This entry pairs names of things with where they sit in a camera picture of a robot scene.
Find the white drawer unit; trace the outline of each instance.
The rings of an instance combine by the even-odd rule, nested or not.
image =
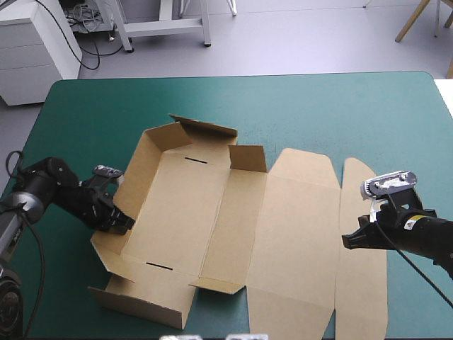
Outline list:
[[[40,1],[81,59],[58,0]],[[0,96],[8,105],[43,102],[53,83],[77,79],[79,68],[57,24],[36,1],[17,0],[0,11]]]

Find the gray floor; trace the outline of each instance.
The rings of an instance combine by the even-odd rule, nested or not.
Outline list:
[[[79,78],[195,77],[255,74],[308,74],[422,70],[445,77],[453,57],[453,32],[441,25],[433,37],[434,1],[401,43],[394,38],[418,0],[237,0],[238,16],[226,0],[209,0],[212,46],[201,34],[135,38],[135,52],[101,60],[96,71]],[[159,0],[122,0],[130,21],[156,18]],[[193,0],[188,15],[199,13]],[[450,13],[441,8],[441,23]],[[119,39],[96,36],[101,52],[115,50]],[[90,41],[80,43],[92,50]],[[84,62],[94,65],[93,57]],[[0,159],[21,149],[40,105],[7,107],[0,101]],[[0,166],[0,189],[7,181]]]

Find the white label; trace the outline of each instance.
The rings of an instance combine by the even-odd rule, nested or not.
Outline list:
[[[426,216],[423,216],[423,215],[415,215],[413,217],[411,217],[409,220],[407,220],[407,222],[405,223],[404,225],[404,229],[406,230],[412,230],[413,226],[415,223],[417,223],[419,220],[421,220],[422,218],[424,218]]]

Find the green table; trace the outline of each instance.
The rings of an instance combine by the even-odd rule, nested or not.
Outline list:
[[[341,180],[357,157],[378,174],[410,169],[427,208],[453,219],[453,121],[432,78],[422,72],[60,81],[25,146],[25,165],[67,160],[85,179],[107,164],[125,169],[143,129],[169,113],[239,130],[239,143],[264,145],[272,165],[285,147],[327,154]],[[179,331],[97,306],[86,287],[107,274],[90,245],[92,231],[52,206],[39,222],[47,281],[32,336],[124,338]],[[451,337],[453,311],[397,254],[389,252],[388,337]],[[453,282],[431,261],[415,262],[453,298]],[[25,320],[39,277],[37,247],[23,238],[13,259],[23,279]],[[185,332],[221,337],[247,332],[246,291],[199,291]],[[326,337],[334,336],[333,323]]]

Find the black cable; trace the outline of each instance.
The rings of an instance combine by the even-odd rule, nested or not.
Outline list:
[[[44,5],[40,0],[35,0],[36,2],[39,3],[39,5],[41,5],[49,14],[50,16],[54,19],[55,23],[57,24],[59,30],[62,32],[62,35],[63,35],[63,38],[66,40],[66,44],[68,45],[69,49],[71,50],[73,56],[76,58],[76,60],[79,62],[79,64],[83,67],[85,67],[86,69],[91,69],[91,70],[94,70],[94,69],[97,69],[99,68],[99,65],[101,65],[101,58],[99,56],[99,51],[98,51],[98,45],[96,44],[96,41],[93,40],[93,44],[94,44],[94,48],[96,49],[96,53],[98,55],[98,64],[95,66],[95,67],[89,67],[89,66],[86,66],[80,59],[79,57],[77,57],[76,53],[74,52],[74,50],[72,49],[72,46],[71,44],[69,43],[68,41],[68,38],[66,38],[66,35],[64,34],[63,32],[63,28],[61,27],[61,25],[59,24],[57,18],[55,18],[55,16],[53,15],[53,13],[46,7],[46,5]]]
[[[385,238],[385,240],[398,252],[398,254],[401,255],[401,257],[406,260],[406,262],[412,267],[415,269],[415,271],[422,277],[425,279],[426,282],[428,282],[430,284],[430,286],[437,292],[437,294],[439,294],[442,299],[445,300],[445,302],[451,307],[453,308],[453,302],[439,289],[439,287],[437,287],[435,285],[434,282],[432,282],[394,243],[393,241],[387,236],[387,234],[384,232],[384,230],[382,230],[381,226],[379,225],[379,223],[376,221],[374,222],[377,229],[379,230],[379,232],[382,234],[382,236]]]
[[[111,53],[101,53],[101,54],[96,54],[96,53],[92,53],[90,51],[87,51],[85,50],[83,47],[80,47],[80,49],[86,53],[88,53],[89,55],[98,55],[99,57],[107,57],[109,55],[116,55],[119,51],[122,50],[122,45],[114,52],[111,52]]]
[[[5,167],[6,167],[6,173],[8,174],[8,176],[10,176],[12,179],[19,179],[18,176],[14,175],[13,172],[9,171],[9,163],[11,161],[11,157],[14,155],[14,154],[17,154],[19,156],[19,159],[17,161],[17,169],[18,171],[21,170],[21,167],[22,167],[22,160],[23,160],[23,153],[22,151],[19,151],[19,150],[15,150],[15,151],[11,151],[8,156],[6,156],[6,161],[5,161]]]
[[[73,26],[73,25],[80,25],[81,27],[83,27],[83,24],[84,24],[84,23],[82,23],[80,20],[77,20],[77,19],[72,18],[72,17],[70,17],[70,16],[67,16],[66,19],[69,19],[69,20],[73,20],[73,21],[74,21],[73,23],[71,23],[71,26]],[[88,53],[89,55],[95,55],[95,56],[99,56],[99,57],[108,57],[109,55],[115,55],[115,54],[117,54],[119,51],[122,50],[122,45],[121,45],[121,46],[119,46],[119,48],[118,48],[116,51],[113,51],[113,52],[110,52],[110,53],[92,53],[92,52],[90,52],[90,51],[88,51],[88,50],[85,50],[82,46],[79,46],[79,47],[80,47],[80,49],[81,49],[82,51]]]
[[[44,282],[45,282],[45,257],[44,257],[44,246],[42,245],[42,240],[40,235],[36,232],[35,227],[28,221],[27,216],[25,215],[25,212],[21,210],[20,212],[22,221],[27,225],[27,227],[30,229],[31,233],[33,234],[36,243],[38,244],[38,249],[40,252],[40,262],[41,262],[41,276],[40,276],[40,285],[38,288],[38,293],[36,295],[36,300],[35,300],[35,305],[33,306],[33,310],[31,312],[30,319],[28,320],[27,328],[25,329],[25,333],[23,335],[24,339],[28,338],[28,334],[30,333],[31,327],[33,325],[33,321],[35,320],[36,313],[38,311],[38,308],[40,306],[41,298],[42,298],[42,292],[44,290]]]

